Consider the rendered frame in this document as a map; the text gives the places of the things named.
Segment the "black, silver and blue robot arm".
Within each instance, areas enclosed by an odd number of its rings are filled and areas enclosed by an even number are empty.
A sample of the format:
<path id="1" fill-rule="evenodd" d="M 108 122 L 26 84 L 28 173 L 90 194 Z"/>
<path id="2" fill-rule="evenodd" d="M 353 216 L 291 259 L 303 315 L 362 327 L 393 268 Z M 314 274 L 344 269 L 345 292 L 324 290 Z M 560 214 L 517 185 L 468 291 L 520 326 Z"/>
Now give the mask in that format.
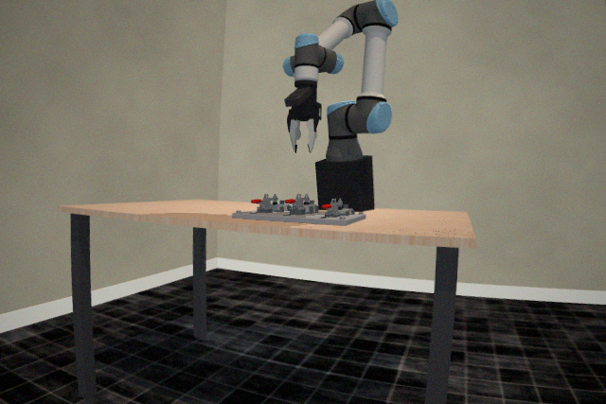
<path id="1" fill-rule="evenodd" d="M 389 127 L 392 111 L 383 96 L 386 45 L 392 26 L 398 21 L 391 0 L 373 0 L 344 11 L 318 37 L 311 33 L 296 37 L 294 56 L 285 59 L 284 72 L 289 77 L 294 76 L 294 81 L 318 81 L 318 69 L 319 73 L 337 74 L 344 66 L 343 57 L 332 49 L 353 34 L 365 34 L 361 94 L 356 103 L 353 100 L 338 102 L 327 108 L 329 145 L 326 161 L 362 159 L 357 133 L 381 133 Z"/>

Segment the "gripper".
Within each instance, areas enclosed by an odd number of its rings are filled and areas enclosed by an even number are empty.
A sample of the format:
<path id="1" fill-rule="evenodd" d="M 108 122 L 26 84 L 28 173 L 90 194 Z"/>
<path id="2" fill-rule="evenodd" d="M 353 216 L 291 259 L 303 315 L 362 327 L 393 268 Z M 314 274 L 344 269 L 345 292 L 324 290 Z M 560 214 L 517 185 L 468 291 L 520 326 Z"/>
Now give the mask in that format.
<path id="1" fill-rule="evenodd" d="M 309 87 L 309 86 L 311 86 L 311 88 L 312 88 L 312 94 L 300 106 L 292 107 L 292 109 L 289 110 L 288 117 L 287 117 L 288 131 L 289 131 L 289 134 L 291 137 L 291 142 L 292 142 L 292 146 L 294 149 L 294 153 L 296 153 L 296 149 L 297 149 L 296 140 L 300 139 L 300 137 L 301 137 L 300 121 L 308 121 L 306 123 L 306 127 L 309 130 L 308 148 L 309 148 L 310 153 L 312 153 L 314 141 L 317 138 L 316 128 L 317 128 L 319 120 L 321 120 L 321 111 L 322 111 L 322 104 L 320 104 L 316 101 L 317 81 L 310 80 L 310 79 L 301 79 L 301 80 L 297 80 L 294 82 L 294 87 L 296 87 L 296 88 Z M 320 116 L 319 116 L 319 108 L 320 108 Z"/>

